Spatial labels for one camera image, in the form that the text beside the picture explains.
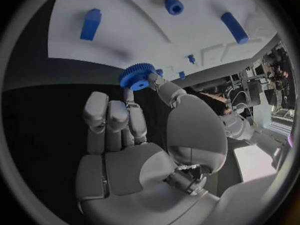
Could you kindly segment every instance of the blue gear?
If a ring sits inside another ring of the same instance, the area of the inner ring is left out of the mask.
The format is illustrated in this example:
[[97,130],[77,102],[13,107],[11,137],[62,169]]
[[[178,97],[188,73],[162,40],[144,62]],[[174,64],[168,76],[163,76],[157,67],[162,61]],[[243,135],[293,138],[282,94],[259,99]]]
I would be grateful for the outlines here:
[[150,63],[132,65],[120,74],[120,86],[133,91],[145,89],[149,86],[148,75],[150,73],[156,73],[154,66]]

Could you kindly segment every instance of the small blue part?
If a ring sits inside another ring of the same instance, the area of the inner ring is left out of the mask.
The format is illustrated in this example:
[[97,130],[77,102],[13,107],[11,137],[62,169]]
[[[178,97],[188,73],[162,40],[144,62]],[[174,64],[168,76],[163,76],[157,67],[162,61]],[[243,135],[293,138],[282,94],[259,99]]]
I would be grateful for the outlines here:
[[239,24],[239,22],[235,19],[235,17],[230,13],[226,12],[221,16],[221,20],[225,23],[227,28],[232,33],[238,44],[245,44],[248,42],[249,37],[246,34],[243,27]]
[[171,15],[181,14],[184,10],[184,5],[179,0],[164,0],[164,6]]
[[164,71],[163,71],[162,69],[157,69],[157,70],[156,70],[156,73],[157,73],[159,76],[161,76],[161,77],[164,76]]
[[120,74],[120,86],[133,91],[145,89],[149,86],[148,75],[156,72],[154,66],[150,63],[132,65]]
[[195,57],[194,57],[193,54],[188,55],[187,58],[188,58],[188,60],[189,60],[189,62],[190,62],[191,64],[195,64],[196,59],[195,59]]
[[181,71],[181,72],[179,73],[179,77],[180,77],[180,79],[184,80],[184,79],[186,78],[185,72],[184,72],[184,71]]
[[93,41],[97,28],[101,22],[101,17],[102,14],[99,9],[92,9],[87,12],[81,30],[80,39]]

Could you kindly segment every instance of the cable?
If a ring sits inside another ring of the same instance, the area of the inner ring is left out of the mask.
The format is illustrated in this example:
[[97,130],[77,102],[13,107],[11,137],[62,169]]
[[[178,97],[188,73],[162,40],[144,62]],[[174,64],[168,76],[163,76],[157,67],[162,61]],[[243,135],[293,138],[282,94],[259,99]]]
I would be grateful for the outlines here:
[[237,93],[237,95],[235,95],[234,99],[232,100],[232,102],[231,102],[232,105],[234,104],[234,101],[236,100],[236,98],[238,97],[238,95],[239,95],[240,93],[244,93],[245,96],[246,96],[246,98],[247,98],[247,101],[250,101],[249,96],[248,96],[248,94],[247,94],[245,91],[239,91],[239,92]]
[[250,113],[250,116],[251,116],[251,119],[252,119],[252,121],[253,121],[253,124],[257,127],[257,125],[256,125],[256,123],[255,123],[255,121],[254,121],[253,114],[252,114],[252,112],[251,112],[249,106],[248,106],[246,103],[240,102],[239,104],[236,105],[236,107],[237,107],[238,105],[241,105],[241,104],[246,106],[246,108],[248,109],[248,111],[249,111],[249,113]]

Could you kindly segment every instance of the machinery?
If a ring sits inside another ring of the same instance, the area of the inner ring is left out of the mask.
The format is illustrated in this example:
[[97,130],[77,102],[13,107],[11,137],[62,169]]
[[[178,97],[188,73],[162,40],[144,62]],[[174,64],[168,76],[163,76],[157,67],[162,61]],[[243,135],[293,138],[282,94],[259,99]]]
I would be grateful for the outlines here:
[[[127,68],[120,85],[124,102],[93,92],[84,108],[88,155],[77,171],[76,198],[94,224],[215,224],[214,213],[219,219],[227,213],[225,201],[248,189],[248,183],[241,183],[221,198],[204,189],[207,176],[226,160],[227,137],[256,144],[273,157],[275,167],[282,157],[281,144],[274,146],[275,141],[254,131],[235,112],[217,116],[151,64]],[[167,151],[146,138],[143,111],[134,101],[134,91],[146,87],[172,108]]]

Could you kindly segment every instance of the blue rectangular block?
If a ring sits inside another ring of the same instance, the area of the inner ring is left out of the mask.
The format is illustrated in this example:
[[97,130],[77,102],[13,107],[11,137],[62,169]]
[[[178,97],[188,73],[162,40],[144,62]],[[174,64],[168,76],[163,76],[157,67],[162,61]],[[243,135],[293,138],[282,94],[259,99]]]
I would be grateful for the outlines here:
[[97,28],[101,22],[101,17],[102,14],[99,9],[92,9],[87,12],[81,30],[80,39],[93,41]]

